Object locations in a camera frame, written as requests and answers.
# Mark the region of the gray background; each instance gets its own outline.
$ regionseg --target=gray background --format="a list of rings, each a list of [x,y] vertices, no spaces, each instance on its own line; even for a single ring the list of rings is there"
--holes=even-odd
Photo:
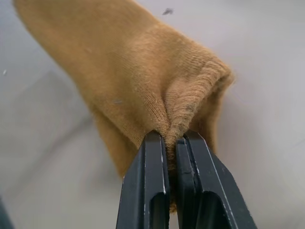
[[[258,227],[305,228],[305,3],[139,2],[234,70],[219,157]],[[1,0],[0,193],[16,228],[115,228],[120,188],[74,85]]]

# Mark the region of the knit fabric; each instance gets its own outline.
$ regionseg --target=knit fabric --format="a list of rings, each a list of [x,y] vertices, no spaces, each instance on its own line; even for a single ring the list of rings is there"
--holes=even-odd
[[[132,0],[14,0],[33,37],[71,76],[120,176],[146,133],[167,147],[172,210],[175,141],[190,128],[216,152],[230,69]]]

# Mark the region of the sock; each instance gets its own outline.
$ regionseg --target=sock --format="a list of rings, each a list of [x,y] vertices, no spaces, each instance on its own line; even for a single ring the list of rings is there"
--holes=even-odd
[[[175,141],[190,128],[216,152],[230,69],[132,0],[14,0],[19,17],[70,75],[120,176],[146,133],[165,139],[175,210]]]

